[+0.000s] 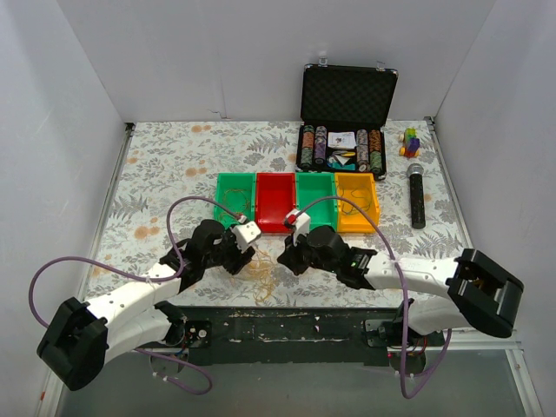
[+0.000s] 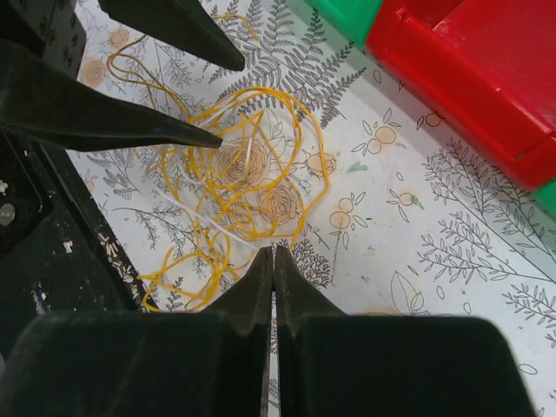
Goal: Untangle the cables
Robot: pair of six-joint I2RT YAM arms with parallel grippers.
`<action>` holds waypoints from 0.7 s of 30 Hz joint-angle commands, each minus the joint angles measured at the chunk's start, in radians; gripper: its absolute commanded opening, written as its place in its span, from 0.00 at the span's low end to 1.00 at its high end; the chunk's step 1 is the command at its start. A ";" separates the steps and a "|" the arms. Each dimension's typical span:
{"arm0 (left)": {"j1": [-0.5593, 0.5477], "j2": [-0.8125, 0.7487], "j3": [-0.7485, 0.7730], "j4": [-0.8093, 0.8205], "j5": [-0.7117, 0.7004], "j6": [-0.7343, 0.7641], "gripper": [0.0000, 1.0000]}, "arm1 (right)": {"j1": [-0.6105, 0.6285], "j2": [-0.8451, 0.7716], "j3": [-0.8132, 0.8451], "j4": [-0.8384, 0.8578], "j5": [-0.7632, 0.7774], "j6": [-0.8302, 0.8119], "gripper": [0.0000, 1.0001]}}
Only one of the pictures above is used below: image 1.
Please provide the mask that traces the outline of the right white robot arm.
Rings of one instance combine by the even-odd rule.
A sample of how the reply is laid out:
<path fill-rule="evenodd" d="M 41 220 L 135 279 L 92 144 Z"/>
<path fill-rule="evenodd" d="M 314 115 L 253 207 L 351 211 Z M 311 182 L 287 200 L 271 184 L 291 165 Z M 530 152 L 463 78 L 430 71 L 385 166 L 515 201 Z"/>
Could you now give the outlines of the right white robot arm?
<path fill-rule="evenodd" d="M 513 333 L 523 283 L 479 250 L 455 258 L 400 258 L 371 248 L 351 247 L 329 226 L 285 240 L 278 262 L 294 275 L 324 270 L 353 289 L 403 289 L 427 295 L 401 310 L 394 338 L 413 345 L 422 336 L 449 328 L 474 328 L 501 339 Z"/>

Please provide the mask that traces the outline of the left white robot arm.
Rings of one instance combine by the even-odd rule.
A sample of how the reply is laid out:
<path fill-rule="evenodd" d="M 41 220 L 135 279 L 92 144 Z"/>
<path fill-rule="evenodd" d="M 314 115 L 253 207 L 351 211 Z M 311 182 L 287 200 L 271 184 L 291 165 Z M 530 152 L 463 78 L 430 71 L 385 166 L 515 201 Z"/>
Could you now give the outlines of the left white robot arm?
<path fill-rule="evenodd" d="M 228 228 L 202 221 L 138 280 L 87 301 L 64 301 L 46 327 L 38 356 L 66 388 L 76 391 L 121 354 L 151 342 L 178 346 L 186 338 L 187 318 L 170 298 L 201 280 L 209 268 L 238 274 L 255 255 L 260 237 L 253 221 Z"/>

